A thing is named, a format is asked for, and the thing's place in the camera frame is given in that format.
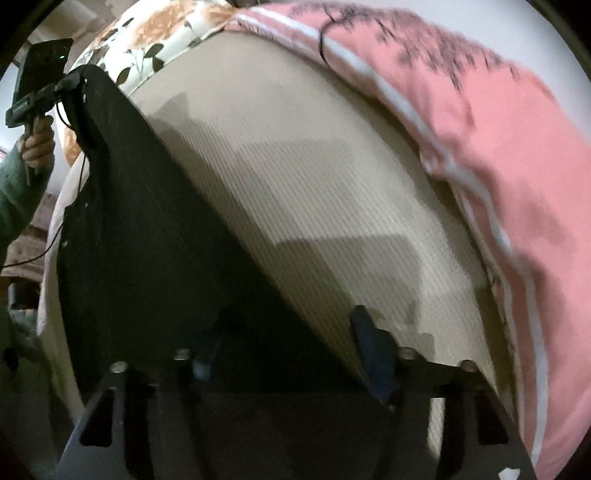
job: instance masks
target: handheld device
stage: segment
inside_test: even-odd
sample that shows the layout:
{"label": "handheld device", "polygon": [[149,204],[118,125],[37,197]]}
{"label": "handheld device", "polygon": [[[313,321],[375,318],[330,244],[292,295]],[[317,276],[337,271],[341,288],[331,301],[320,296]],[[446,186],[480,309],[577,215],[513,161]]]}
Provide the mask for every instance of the handheld device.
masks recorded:
{"label": "handheld device", "polygon": [[[53,108],[48,98],[51,84],[64,77],[64,68],[72,47],[71,38],[35,43],[27,52],[18,72],[12,97],[12,107],[6,112],[8,128],[25,126],[25,139],[33,133],[35,118]],[[27,184],[31,183],[31,168],[27,167]]]}

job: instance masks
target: black cable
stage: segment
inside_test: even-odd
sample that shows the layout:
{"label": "black cable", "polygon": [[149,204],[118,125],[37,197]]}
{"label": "black cable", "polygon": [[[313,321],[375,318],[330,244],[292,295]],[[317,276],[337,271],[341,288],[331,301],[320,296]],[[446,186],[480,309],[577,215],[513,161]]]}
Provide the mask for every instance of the black cable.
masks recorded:
{"label": "black cable", "polygon": [[61,112],[60,112],[60,104],[59,103],[56,103],[56,111],[57,111],[57,116],[61,120],[61,123],[63,123],[66,127],[68,127],[70,130],[72,130],[72,126],[68,122],[66,122],[64,120],[64,118],[62,117],[62,115],[61,115]]}
{"label": "black cable", "polygon": [[330,20],[328,20],[324,25],[322,25],[322,27],[320,27],[320,29],[318,30],[320,35],[320,41],[318,42],[318,54],[320,55],[322,61],[326,63],[326,66],[333,70],[333,68],[326,61],[326,57],[324,56],[324,36],[328,33],[329,28],[337,27],[339,25],[347,23],[348,21],[351,21],[351,19],[354,18],[356,14],[345,14],[342,18],[335,20],[328,12],[325,13],[330,17]]}
{"label": "black cable", "polygon": [[[82,174],[84,173],[84,166],[85,165],[86,165],[86,154],[84,154],[84,159],[82,160],[82,168],[80,169],[80,177],[78,179],[78,194],[76,196],[76,200],[74,200],[74,204],[76,204],[76,202],[78,202],[78,198],[80,197],[80,189],[82,188]],[[41,255],[37,255],[36,257],[31,258],[29,260],[23,260],[22,262],[16,262],[16,263],[8,264],[8,265],[3,265],[2,268],[0,268],[0,271],[4,270],[5,268],[8,268],[8,267],[18,267],[20,265],[26,265],[28,263],[34,262],[35,260],[39,260],[42,257],[45,257],[45,255],[49,252],[49,250],[51,250],[51,247],[53,247],[53,244],[56,243],[57,236],[60,234],[63,226],[64,226],[64,220],[61,221],[61,224],[60,224],[59,228],[57,229],[56,234],[53,236],[53,239],[51,240],[49,247],[47,247],[46,250]]]}
{"label": "black cable", "polygon": [[53,236],[53,240],[51,241],[51,244],[49,245],[49,247],[47,247],[47,249],[41,255],[37,255],[35,258],[32,258],[30,260],[23,260],[22,262],[16,262],[16,263],[10,263],[8,265],[4,265],[2,267],[2,269],[4,270],[5,268],[8,268],[8,267],[18,267],[19,265],[25,265],[25,264],[34,262],[35,260],[39,260],[41,257],[44,257],[45,254],[47,252],[49,252],[49,250],[51,250],[51,247],[53,247],[53,244],[56,243],[57,235],[60,233],[61,227],[63,227],[63,226],[64,226],[64,222],[62,222],[60,227],[57,229],[57,232]]}

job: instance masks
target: hand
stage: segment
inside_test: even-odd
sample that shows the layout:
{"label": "hand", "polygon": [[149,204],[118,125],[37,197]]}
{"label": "hand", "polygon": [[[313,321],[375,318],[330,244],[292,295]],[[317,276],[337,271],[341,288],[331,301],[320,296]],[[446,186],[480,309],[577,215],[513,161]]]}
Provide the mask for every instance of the hand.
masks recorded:
{"label": "hand", "polygon": [[26,139],[23,135],[18,141],[18,151],[23,161],[33,168],[35,173],[53,168],[53,150],[56,143],[53,141],[52,123],[53,117],[50,116],[35,118],[33,134]]}

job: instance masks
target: green sleeve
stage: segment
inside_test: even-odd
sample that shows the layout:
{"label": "green sleeve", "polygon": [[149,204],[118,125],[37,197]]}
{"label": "green sleeve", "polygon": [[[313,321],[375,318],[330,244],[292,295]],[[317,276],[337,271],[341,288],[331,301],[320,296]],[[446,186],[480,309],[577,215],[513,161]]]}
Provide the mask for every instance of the green sleeve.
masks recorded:
{"label": "green sleeve", "polygon": [[51,169],[33,174],[29,186],[26,168],[16,146],[0,163],[0,260],[31,223],[51,176]]}

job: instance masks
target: human finger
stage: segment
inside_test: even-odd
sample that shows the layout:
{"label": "human finger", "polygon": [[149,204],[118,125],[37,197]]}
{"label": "human finger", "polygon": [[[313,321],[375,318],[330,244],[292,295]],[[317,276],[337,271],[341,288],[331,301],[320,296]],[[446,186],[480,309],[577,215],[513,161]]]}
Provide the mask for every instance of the human finger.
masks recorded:
{"label": "human finger", "polygon": [[27,149],[22,154],[22,159],[24,161],[32,161],[39,157],[43,157],[45,155],[53,154],[53,149],[56,146],[56,143],[52,140],[50,142],[45,142],[41,145],[38,145],[34,148]]}
{"label": "human finger", "polygon": [[51,128],[53,124],[53,117],[46,115],[44,117],[36,117],[33,121],[33,135],[41,133],[44,130]]}
{"label": "human finger", "polygon": [[43,157],[38,157],[35,160],[28,161],[27,165],[35,171],[48,170],[51,168],[53,161],[54,158],[52,154],[44,155]]}
{"label": "human finger", "polygon": [[42,130],[27,138],[24,147],[25,149],[30,149],[43,143],[51,142],[53,140],[53,135],[54,132],[51,128]]}

